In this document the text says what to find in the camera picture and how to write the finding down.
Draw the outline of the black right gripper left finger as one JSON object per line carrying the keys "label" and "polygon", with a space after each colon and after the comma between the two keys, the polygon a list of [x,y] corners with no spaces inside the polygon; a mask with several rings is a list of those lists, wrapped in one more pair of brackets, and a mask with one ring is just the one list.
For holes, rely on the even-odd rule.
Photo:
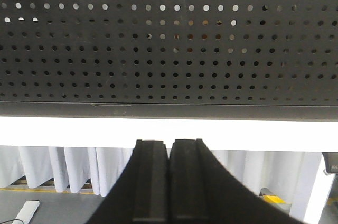
{"label": "black right gripper left finger", "polygon": [[168,156],[162,141],[136,142],[121,176],[88,223],[168,223]]}

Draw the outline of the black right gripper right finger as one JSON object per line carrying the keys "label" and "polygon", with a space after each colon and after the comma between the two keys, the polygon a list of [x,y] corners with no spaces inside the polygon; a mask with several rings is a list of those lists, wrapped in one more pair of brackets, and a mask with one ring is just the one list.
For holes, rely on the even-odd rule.
{"label": "black right gripper right finger", "polygon": [[171,223],[298,223],[247,189],[203,140],[177,139],[170,153]]}

